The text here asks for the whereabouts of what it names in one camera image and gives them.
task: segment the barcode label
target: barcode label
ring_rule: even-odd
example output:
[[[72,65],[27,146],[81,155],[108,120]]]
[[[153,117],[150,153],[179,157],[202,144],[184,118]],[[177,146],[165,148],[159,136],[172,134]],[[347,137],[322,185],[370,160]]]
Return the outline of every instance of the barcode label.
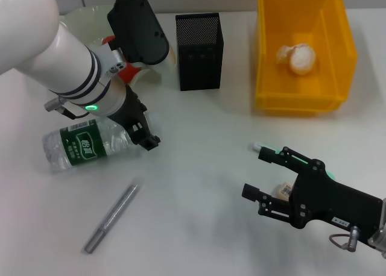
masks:
[[[348,222],[346,222],[344,220],[338,219],[337,217],[333,217],[332,218],[332,222],[337,223],[339,225],[342,225],[342,226],[344,226],[346,228],[350,225],[350,223],[348,223]]]
[[[291,194],[291,187],[289,186],[285,186],[284,189],[282,189],[282,193],[285,195],[285,196],[289,196]]]
[[[68,131],[78,130],[79,128],[88,127],[88,126],[89,126],[89,122],[85,121],[85,122],[81,122],[80,124],[71,125],[70,127],[68,127]]]

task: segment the yellow plastic bin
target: yellow plastic bin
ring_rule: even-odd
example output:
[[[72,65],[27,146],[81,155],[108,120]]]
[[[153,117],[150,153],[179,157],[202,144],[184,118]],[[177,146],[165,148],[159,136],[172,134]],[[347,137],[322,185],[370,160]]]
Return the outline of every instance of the yellow plastic bin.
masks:
[[[258,0],[256,106],[279,113],[336,110],[349,94],[357,54],[343,0]],[[276,64],[282,45],[307,43],[313,70],[296,75]]]

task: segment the red object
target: red object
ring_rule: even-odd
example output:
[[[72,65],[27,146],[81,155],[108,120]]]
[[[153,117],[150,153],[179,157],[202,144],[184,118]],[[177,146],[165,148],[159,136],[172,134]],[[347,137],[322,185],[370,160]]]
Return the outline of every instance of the red object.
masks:
[[[111,40],[113,40],[115,38],[115,36],[108,36],[106,37],[105,39],[102,40],[102,45],[103,44],[106,44],[106,43],[109,43]],[[135,68],[133,67],[129,62],[127,62],[127,65],[126,65],[126,68],[123,69],[122,71],[119,71],[118,72],[118,76],[121,77],[121,79],[123,80],[123,82],[125,82],[125,84],[130,84],[131,80],[133,79],[133,77],[139,72],[141,71],[140,68]]]

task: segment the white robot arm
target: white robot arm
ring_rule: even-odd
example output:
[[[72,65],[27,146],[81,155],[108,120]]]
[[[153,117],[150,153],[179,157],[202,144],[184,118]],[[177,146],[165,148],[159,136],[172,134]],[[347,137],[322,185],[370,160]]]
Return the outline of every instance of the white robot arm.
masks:
[[[160,140],[149,131],[146,107],[115,75],[125,58],[174,69],[174,54],[147,0],[117,0],[108,18],[116,39],[90,50],[60,24],[55,0],[0,0],[0,74],[16,68],[58,95],[51,108],[63,111],[70,101],[108,116],[150,150]]]

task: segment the black mesh pencil holder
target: black mesh pencil holder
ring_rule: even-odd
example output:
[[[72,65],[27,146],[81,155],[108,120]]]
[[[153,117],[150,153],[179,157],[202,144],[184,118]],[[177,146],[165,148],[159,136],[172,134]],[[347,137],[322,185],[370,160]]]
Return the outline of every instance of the black mesh pencil holder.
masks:
[[[180,89],[220,88],[224,40],[218,13],[177,15]]]

